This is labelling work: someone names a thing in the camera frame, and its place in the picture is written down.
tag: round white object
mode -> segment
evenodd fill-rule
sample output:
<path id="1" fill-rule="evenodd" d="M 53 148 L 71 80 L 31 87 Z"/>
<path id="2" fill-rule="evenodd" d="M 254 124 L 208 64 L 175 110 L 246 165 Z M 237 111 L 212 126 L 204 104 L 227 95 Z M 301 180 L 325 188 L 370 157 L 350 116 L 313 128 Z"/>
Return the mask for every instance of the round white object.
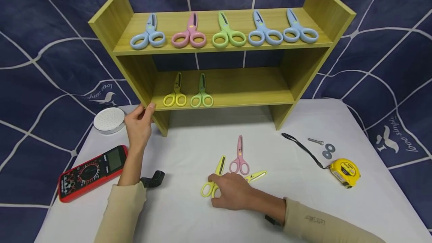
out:
<path id="1" fill-rule="evenodd" d="M 93 126 L 103 134 L 118 132 L 125 126 L 125 113 L 116 107 L 103 109 L 94 117 Z"/>

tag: bottom shelf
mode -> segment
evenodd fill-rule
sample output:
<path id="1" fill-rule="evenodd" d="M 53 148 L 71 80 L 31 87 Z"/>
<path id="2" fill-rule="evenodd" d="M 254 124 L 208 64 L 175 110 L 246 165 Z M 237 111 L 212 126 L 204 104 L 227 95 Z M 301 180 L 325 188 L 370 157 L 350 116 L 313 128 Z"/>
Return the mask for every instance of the bottom shelf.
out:
<path id="1" fill-rule="evenodd" d="M 294 103 L 294 98 L 278 67 L 187 70 L 181 73 L 181 92 L 187 96 L 186 105 L 163 105 L 164 97 L 173 92 L 177 72 L 159 72 L 151 99 L 156 103 L 156 110 L 194 109 L 190 100 L 198 93 L 201 73 L 205 74 L 207 82 L 205 91 L 213 97 L 214 104 L 211 108 Z"/>

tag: pink scissors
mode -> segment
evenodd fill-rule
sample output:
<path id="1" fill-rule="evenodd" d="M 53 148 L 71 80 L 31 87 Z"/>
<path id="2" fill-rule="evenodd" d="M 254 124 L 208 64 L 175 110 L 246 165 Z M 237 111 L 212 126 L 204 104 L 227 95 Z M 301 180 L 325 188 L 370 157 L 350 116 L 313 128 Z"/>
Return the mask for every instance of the pink scissors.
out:
<path id="1" fill-rule="evenodd" d="M 233 164 L 236 164 L 236 165 L 237 165 L 237 168 L 236 168 L 235 171 L 233 171 L 233 170 L 231 169 L 231 166 L 232 166 Z M 244 172 L 244 171 L 243 171 L 243 169 L 242 169 L 243 165 L 246 165 L 246 167 L 247 167 L 247 172 Z M 247 175 L 247 174 L 249 174 L 249 164 L 248 164 L 248 163 L 243 159 L 243 136 L 242 136 L 242 135 L 240 135 L 240 136 L 238 137 L 238 142 L 237 142 L 237 158 L 236 158 L 235 160 L 231 161 L 231 163 L 229 164 L 229 171 L 230 171 L 231 173 L 237 173 L 239 170 L 240 170 L 240 172 L 241 172 L 243 175 Z"/>
<path id="2" fill-rule="evenodd" d="M 187 22 L 187 30 L 184 32 L 176 33 L 174 34 L 174 36 L 172 36 L 171 43 L 173 44 L 173 46 L 176 48 L 183 48 L 190 41 L 192 47 L 195 48 L 203 47 L 206 44 L 207 39 L 204 33 L 197 31 L 197 26 L 198 26 L 198 15 L 196 12 L 193 12 L 190 14 L 189 21 Z M 176 40 L 179 38 L 184 38 L 184 41 L 176 42 Z M 204 40 L 202 42 L 195 42 L 194 39 L 196 38 L 202 38 Z"/>

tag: bird logo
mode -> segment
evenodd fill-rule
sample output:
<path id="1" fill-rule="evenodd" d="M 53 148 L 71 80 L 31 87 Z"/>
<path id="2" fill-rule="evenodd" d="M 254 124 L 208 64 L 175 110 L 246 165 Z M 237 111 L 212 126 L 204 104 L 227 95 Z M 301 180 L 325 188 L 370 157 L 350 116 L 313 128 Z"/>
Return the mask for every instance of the bird logo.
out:
<path id="1" fill-rule="evenodd" d="M 383 134 L 383 136 L 381 136 L 379 134 L 377 135 L 377 142 L 376 142 L 376 144 L 381 143 L 381 141 L 384 139 L 384 144 L 386 146 L 390 147 L 391 149 L 394 149 L 395 153 L 399 152 L 399 146 L 398 146 L 398 144 L 395 141 L 391 140 L 389 138 L 389 136 L 390 136 L 390 128 L 387 127 L 387 126 L 384 126 L 384 134 Z"/>
<path id="2" fill-rule="evenodd" d="M 91 100 L 91 101 L 96 101 L 96 102 L 98 102 L 98 103 L 100 103 L 100 104 L 105 104 L 105 103 L 108 103 L 108 102 L 111 102 L 113 105 L 116 105 L 115 103 L 114 103 L 114 101 L 111 101 L 111 99 L 113 98 L 113 95 L 115 95 L 116 93 L 114 93 L 114 92 L 108 92 L 106 95 L 105 95 L 105 98 L 103 99 L 103 100 Z"/>

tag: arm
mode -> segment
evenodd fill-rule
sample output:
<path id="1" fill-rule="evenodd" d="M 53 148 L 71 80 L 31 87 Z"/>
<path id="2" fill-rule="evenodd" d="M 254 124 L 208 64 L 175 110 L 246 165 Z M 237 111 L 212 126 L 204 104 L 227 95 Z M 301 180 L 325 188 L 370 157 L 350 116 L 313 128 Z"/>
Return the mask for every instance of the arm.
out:
<path id="1" fill-rule="evenodd" d="M 151 115 L 155 105 L 139 105 L 124 121 L 129 138 L 129 152 L 117 185 L 113 185 L 108 206 L 97 230 L 94 243 L 132 242 L 138 216 L 146 201 L 146 189 L 140 182 L 144 149 L 150 138 Z"/>
<path id="2" fill-rule="evenodd" d="M 220 198 L 211 199 L 214 207 L 261 212 L 280 223 L 286 234 L 310 243 L 385 243 L 376 235 L 337 217 L 254 189 L 241 175 L 230 173 L 219 177 L 212 174 L 208 180 L 214 181 L 221 191 Z"/>

